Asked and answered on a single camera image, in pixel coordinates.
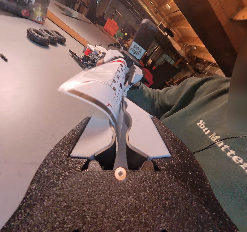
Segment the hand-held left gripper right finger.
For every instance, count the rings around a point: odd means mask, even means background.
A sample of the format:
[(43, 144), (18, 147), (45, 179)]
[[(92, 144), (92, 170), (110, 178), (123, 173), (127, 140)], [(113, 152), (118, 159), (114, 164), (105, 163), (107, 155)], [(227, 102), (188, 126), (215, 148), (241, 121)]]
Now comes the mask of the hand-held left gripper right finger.
[(152, 116), (126, 97), (122, 98), (127, 146), (147, 159), (171, 157)]

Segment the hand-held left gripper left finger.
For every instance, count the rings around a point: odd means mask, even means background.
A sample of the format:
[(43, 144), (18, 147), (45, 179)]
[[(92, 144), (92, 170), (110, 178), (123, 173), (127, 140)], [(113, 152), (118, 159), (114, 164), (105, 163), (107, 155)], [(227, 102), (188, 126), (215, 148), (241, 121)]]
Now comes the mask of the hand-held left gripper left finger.
[(71, 158), (115, 158), (116, 133), (109, 119), (92, 116), (73, 147)]

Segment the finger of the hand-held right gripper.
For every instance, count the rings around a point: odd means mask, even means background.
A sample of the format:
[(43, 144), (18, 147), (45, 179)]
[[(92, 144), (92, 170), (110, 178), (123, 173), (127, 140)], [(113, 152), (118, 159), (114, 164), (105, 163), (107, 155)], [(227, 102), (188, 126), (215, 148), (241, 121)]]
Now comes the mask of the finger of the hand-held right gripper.
[(123, 58), (123, 54), (118, 50), (108, 50), (106, 55), (104, 56), (104, 63), (109, 63), (110, 61), (113, 61), (118, 58)]
[(132, 65), (127, 73), (127, 86), (133, 86), (143, 78), (142, 69), (136, 65)]

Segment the sticker sheet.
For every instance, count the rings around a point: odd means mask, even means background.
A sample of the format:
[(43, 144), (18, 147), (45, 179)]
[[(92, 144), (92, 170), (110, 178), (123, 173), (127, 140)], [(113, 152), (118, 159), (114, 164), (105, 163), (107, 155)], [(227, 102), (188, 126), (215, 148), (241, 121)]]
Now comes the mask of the sticker sheet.
[(122, 58), (82, 71), (64, 82), (58, 91), (94, 106), (92, 116), (109, 119), (116, 139), (122, 131), (122, 96), (125, 92), (126, 61)]

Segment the partly built lego truck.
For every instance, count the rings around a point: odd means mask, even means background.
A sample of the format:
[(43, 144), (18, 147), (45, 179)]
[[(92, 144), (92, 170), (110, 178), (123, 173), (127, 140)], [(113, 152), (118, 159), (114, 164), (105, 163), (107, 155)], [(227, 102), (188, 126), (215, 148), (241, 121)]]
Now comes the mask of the partly built lego truck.
[(99, 59), (104, 58), (107, 53), (107, 49), (98, 45), (87, 44), (87, 47), (83, 50), (83, 55), (79, 56), (77, 53), (69, 49), (69, 54), (77, 62), (77, 64), (83, 69), (94, 68)]

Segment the black lego tire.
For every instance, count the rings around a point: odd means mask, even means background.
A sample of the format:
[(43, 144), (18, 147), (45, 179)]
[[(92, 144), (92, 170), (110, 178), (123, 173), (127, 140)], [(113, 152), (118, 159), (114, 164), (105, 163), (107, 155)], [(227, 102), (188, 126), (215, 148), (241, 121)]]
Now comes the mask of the black lego tire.
[(48, 37), (49, 43), (51, 45), (57, 45), (58, 40), (57, 40), (57, 37), (55, 36), (54, 33), (52, 33), (50, 30), (47, 30), (44, 28), (41, 28), (40, 31)]
[(46, 33), (43, 33), (41, 30), (35, 28), (28, 28), (26, 30), (27, 38), (32, 42), (42, 46), (48, 47), (50, 44), (50, 39)]
[(56, 30), (51, 30), (51, 33), (54, 34), (57, 38), (57, 43), (64, 45), (66, 43), (66, 38), (58, 31)]

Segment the lego set box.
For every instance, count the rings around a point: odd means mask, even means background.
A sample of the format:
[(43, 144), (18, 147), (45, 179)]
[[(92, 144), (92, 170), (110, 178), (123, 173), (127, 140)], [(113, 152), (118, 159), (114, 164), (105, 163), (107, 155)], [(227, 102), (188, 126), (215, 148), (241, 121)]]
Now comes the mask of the lego set box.
[(0, 0), (2, 10), (45, 24), (50, 0)]

